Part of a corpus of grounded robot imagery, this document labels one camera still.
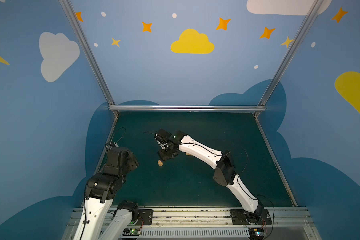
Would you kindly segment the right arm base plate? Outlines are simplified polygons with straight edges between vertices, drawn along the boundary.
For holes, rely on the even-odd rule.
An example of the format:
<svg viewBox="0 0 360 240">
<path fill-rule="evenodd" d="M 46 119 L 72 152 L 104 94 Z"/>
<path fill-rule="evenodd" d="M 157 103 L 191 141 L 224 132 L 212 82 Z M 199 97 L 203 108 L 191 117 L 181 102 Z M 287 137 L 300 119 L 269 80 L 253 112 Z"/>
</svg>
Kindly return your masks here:
<svg viewBox="0 0 360 240">
<path fill-rule="evenodd" d="M 233 225 L 271 225 L 272 216 L 267 209 L 260 214 L 257 212 L 250 213 L 243 209 L 231 209 L 230 217 Z"/>
</svg>

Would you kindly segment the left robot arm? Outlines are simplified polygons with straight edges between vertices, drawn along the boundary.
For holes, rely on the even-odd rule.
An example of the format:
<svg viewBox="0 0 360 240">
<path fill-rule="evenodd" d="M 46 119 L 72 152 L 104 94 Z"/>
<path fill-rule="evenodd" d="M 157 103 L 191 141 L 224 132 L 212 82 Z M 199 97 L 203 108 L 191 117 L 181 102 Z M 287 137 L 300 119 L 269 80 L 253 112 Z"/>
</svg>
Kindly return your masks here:
<svg viewBox="0 0 360 240">
<path fill-rule="evenodd" d="M 139 166 L 135 155 L 127 148 L 113 147 L 108 150 L 107 156 L 102 169 L 86 183 L 83 214 L 75 240 L 117 240 L 130 223 L 138 220 L 138 203 L 122 201 L 110 225 L 101 232 L 117 191 L 125 183 L 127 174 Z"/>
</svg>

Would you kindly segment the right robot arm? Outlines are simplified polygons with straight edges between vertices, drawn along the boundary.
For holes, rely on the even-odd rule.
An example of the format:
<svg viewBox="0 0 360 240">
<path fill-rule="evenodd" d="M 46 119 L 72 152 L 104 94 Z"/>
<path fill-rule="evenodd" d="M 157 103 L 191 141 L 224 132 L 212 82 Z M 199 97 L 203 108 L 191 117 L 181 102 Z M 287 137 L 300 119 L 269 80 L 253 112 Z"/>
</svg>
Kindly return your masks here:
<svg viewBox="0 0 360 240">
<path fill-rule="evenodd" d="M 158 151 L 161 162 L 174 159 L 180 152 L 203 161 L 215 170 L 214 181 L 227 187 L 238 199 L 244 210 L 246 222 L 254 225 L 262 220 L 264 206 L 241 180 L 231 152 L 209 148 L 182 131 L 171 134 L 164 129 L 159 129 L 155 133 L 155 139 L 161 147 Z"/>
</svg>

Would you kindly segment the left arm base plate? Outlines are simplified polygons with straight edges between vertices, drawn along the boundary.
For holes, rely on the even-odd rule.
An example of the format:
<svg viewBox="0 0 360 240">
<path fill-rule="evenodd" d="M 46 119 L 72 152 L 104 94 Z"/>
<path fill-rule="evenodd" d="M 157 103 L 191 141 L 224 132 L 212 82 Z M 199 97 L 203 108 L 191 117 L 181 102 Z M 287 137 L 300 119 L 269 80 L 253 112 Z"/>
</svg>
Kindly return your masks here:
<svg viewBox="0 0 360 240">
<path fill-rule="evenodd" d="M 141 209 L 139 210 L 137 221 L 135 226 L 151 226 L 153 221 L 153 210 L 152 209 Z"/>
</svg>

